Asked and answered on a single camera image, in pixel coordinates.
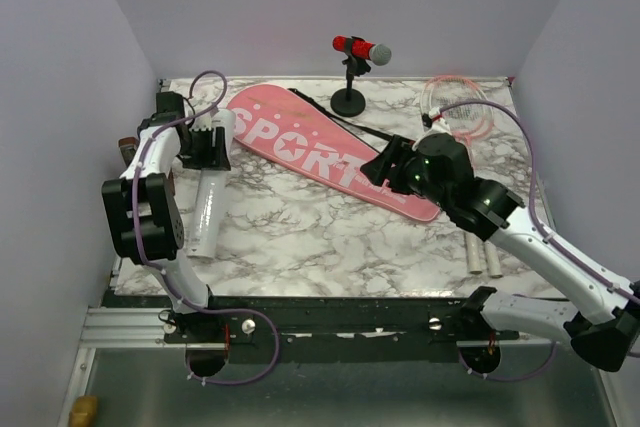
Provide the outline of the pink racket bag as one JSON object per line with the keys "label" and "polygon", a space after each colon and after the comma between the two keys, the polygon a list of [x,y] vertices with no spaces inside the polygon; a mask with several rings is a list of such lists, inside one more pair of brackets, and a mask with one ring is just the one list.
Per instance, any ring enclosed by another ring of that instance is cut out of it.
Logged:
{"label": "pink racket bag", "polygon": [[235,139],[253,153],[347,195],[407,218],[430,222],[431,202],[371,184],[360,167],[376,150],[307,100],[280,86],[260,84],[227,104],[236,115]]}

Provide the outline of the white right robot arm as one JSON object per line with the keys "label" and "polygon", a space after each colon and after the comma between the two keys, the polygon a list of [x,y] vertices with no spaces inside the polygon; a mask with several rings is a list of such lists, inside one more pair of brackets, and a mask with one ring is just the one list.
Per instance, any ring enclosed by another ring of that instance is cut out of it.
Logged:
{"label": "white right robot arm", "polygon": [[375,186],[436,204],[458,228],[516,257],[565,297],[551,301],[478,288],[459,317],[467,336],[532,334],[569,344],[600,370],[620,370],[639,336],[637,285],[535,224],[506,186],[476,176],[464,144],[445,133],[417,142],[395,136],[360,171]]}

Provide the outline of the white shuttlecock tube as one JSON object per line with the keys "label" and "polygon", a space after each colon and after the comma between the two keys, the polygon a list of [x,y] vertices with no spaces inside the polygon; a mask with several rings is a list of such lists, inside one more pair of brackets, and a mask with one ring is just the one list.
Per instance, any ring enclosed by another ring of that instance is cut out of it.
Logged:
{"label": "white shuttlecock tube", "polygon": [[204,131],[207,156],[200,169],[186,247],[187,255],[194,259],[212,260],[215,256],[220,225],[227,211],[226,185],[234,127],[235,114],[223,109],[213,115],[211,127]]}

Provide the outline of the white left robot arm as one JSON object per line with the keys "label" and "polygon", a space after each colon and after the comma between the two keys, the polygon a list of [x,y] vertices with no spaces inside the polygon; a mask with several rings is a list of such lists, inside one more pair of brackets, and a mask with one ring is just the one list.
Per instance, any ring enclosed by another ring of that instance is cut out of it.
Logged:
{"label": "white left robot arm", "polygon": [[[190,314],[187,329],[201,342],[222,327],[209,309],[208,285],[192,263],[212,259],[226,214],[226,185],[236,116],[227,109],[203,111],[197,124],[176,92],[156,96],[156,111],[138,127],[138,146],[127,169],[103,183],[102,199],[116,253],[144,267],[161,284],[177,314]],[[186,228],[172,190],[175,161],[199,173],[192,225]]]}

